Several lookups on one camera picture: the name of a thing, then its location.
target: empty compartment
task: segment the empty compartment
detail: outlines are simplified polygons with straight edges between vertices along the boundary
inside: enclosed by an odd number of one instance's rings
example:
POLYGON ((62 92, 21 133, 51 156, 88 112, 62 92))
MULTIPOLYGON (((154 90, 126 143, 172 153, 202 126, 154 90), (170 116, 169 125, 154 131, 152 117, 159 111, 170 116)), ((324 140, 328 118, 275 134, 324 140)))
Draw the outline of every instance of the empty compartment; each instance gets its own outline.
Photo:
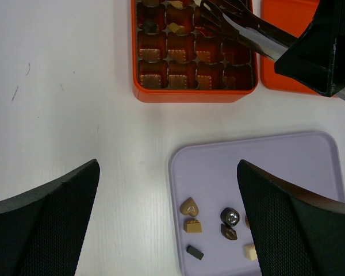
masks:
POLYGON ((252 74, 250 65, 227 64, 224 71, 225 84, 231 90, 252 90, 254 88, 252 74))
POLYGON ((168 63, 168 82, 172 89, 194 89, 197 88, 196 79, 197 64, 195 62, 168 63))
POLYGON ((219 37, 204 37, 197 35, 195 52, 200 60, 205 63, 217 63, 224 60, 221 53, 222 39, 219 37))
POLYGON ((138 32, 138 56, 148 62, 160 62, 167 57, 166 33, 146 34, 138 32))
POLYGON ((230 39, 224 39, 223 53, 225 59, 234 65, 246 64, 251 61, 251 50, 230 39))
POLYGON ((204 36, 214 36, 214 33, 211 32, 210 30, 207 30, 203 25, 200 7, 196 7, 196 9, 194 10, 193 22, 194 22, 195 30, 197 32, 201 33, 204 36))
POLYGON ((194 0, 171 0, 168 1, 171 5, 177 8, 183 8, 183 7, 188 7, 189 5, 192 5, 194 3, 194 0))
POLYGON ((141 2, 137 4, 137 26, 145 32, 151 32, 153 22, 156 23, 156 33, 166 29, 165 25, 165 6, 148 7, 141 2))
POLYGON ((190 33, 187 36, 177 36, 173 33, 167 35, 168 56, 177 62, 189 62, 197 57, 194 53, 194 40, 196 37, 190 33))
POLYGON ((144 60, 138 62, 139 84, 148 89, 167 87, 167 61, 149 63, 144 60))
POLYGON ((193 26, 193 7, 189 6, 185 9, 177 9, 172 5, 168 5, 166 8, 166 23, 178 25, 181 30, 179 33, 187 34, 194 30, 193 26))
POLYGON ((224 64, 206 64, 199 62, 197 67, 197 79, 201 90, 223 89, 224 64))
POLYGON ((145 4, 146 6, 158 6, 161 3, 163 3, 164 0, 142 0, 142 3, 145 4))

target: white tabletop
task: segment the white tabletop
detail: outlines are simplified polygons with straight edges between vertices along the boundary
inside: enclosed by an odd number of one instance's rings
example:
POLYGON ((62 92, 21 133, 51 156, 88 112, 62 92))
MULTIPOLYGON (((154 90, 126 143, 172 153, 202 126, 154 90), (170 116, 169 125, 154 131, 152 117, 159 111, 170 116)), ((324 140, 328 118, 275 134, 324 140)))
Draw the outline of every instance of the white tabletop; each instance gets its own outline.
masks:
POLYGON ((184 145, 326 131, 345 185, 340 99, 260 84, 231 104, 139 102, 130 10, 129 0, 0 0, 0 200, 97 158, 77 275, 180 275, 167 164, 184 145))

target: orange lid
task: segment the orange lid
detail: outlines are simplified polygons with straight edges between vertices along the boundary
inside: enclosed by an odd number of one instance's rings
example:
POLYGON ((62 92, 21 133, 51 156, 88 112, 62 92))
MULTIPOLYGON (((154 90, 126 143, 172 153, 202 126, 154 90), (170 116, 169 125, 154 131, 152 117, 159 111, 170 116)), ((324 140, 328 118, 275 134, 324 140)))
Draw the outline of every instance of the orange lid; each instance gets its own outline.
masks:
MULTIPOLYGON (((319 0, 262 0, 262 19, 300 37, 312 22, 319 0)), ((316 93, 294 79, 275 73, 274 62, 260 57, 260 79, 264 86, 274 90, 316 93)))

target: orange tray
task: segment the orange tray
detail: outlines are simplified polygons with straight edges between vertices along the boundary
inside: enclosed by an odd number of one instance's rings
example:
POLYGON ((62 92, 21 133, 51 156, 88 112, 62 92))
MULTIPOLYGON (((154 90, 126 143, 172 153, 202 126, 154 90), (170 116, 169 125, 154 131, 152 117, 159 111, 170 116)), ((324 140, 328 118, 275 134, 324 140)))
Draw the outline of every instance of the orange tray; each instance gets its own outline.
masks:
POLYGON ((208 33, 193 0, 132 0, 132 42, 142 102, 234 102, 258 84, 256 54, 208 33))
MULTIPOLYGON (((262 0, 262 19, 300 37, 312 22, 319 0, 262 0)), ((294 79, 275 73, 274 63, 260 57, 260 79, 264 86, 274 90, 285 90, 316 94, 294 79)))

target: purple tray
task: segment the purple tray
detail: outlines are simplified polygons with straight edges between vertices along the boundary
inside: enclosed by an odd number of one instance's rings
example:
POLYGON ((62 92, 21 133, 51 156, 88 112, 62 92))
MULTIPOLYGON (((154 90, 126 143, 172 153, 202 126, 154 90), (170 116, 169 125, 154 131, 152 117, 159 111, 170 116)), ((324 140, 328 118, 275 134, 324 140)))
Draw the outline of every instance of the purple tray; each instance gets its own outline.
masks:
POLYGON ((185 276, 261 275, 259 263, 244 257, 243 246, 253 242, 244 222, 245 210, 236 180, 236 166, 245 159, 256 166, 322 196, 345 202, 339 154, 334 139, 324 132, 197 145, 178 151, 171 160, 170 179, 179 261, 185 276), (203 233, 188 234, 180 205, 192 197, 203 233), (238 240, 220 232, 220 213, 235 208, 241 220, 238 240), (192 245, 205 255, 198 260, 186 252, 192 245))

